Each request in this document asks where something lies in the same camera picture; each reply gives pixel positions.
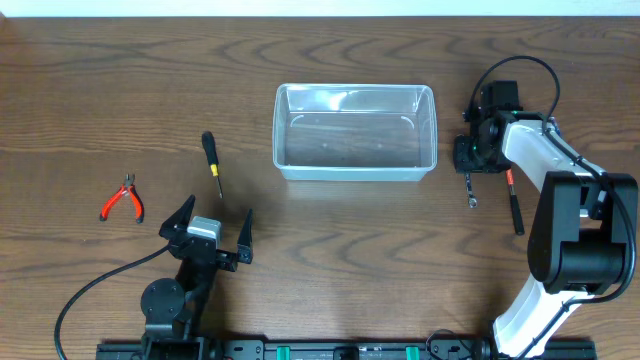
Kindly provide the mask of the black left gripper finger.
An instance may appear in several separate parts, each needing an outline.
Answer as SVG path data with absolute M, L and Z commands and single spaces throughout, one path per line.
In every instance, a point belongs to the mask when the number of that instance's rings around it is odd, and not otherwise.
M 175 239 L 180 234 L 186 233 L 195 201 L 196 197 L 190 195 L 184 204 L 162 223 L 159 236 L 165 239 Z
M 251 264 L 253 261 L 252 224 L 253 210 L 250 209 L 237 241 L 237 256 L 240 263 Z

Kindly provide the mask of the small red-handled claw hammer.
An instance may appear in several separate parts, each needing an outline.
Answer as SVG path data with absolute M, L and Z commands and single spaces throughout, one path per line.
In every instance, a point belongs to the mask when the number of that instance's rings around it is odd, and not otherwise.
M 514 232 L 516 235 L 522 236 L 525 233 L 524 223 L 521 215 L 519 201 L 515 192 L 515 182 L 512 170 L 509 169 L 505 172 L 506 180 L 509 191 L 509 200 L 511 207 L 512 220 L 514 225 Z

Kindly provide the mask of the chrome combination wrench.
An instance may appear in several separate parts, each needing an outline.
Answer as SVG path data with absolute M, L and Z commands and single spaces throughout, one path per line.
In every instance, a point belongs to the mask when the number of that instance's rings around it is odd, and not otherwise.
M 465 176 L 465 186 L 466 186 L 466 193 L 468 198 L 468 205 L 470 208 L 476 208 L 478 202 L 477 202 L 477 198 L 473 193 L 471 174 L 469 172 L 466 172 L 464 176 Z

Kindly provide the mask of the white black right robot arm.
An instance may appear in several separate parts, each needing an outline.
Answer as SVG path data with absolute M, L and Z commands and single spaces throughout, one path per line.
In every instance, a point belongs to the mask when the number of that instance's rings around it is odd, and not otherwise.
M 457 172 L 502 173 L 518 166 L 540 192 L 531 227 L 530 275 L 480 340 L 476 359 L 534 359 L 580 306 L 609 302 L 630 285 L 637 259 L 638 184 L 586 160 L 550 116 L 529 112 L 514 81 L 478 83 L 454 142 Z

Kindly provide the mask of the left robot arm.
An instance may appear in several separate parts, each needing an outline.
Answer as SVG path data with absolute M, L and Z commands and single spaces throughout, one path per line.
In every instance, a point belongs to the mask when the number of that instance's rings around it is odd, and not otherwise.
M 193 336 L 209 299 L 218 271 L 234 272 L 253 260 L 253 212 L 246 215 L 237 240 L 237 250 L 219 248 L 222 223 L 193 216 L 195 197 L 161 225 L 159 235 L 167 240 L 168 252 L 181 262 L 173 278 L 151 283 L 141 296 L 146 318 L 145 336 L 152 340 L 183 340 Z

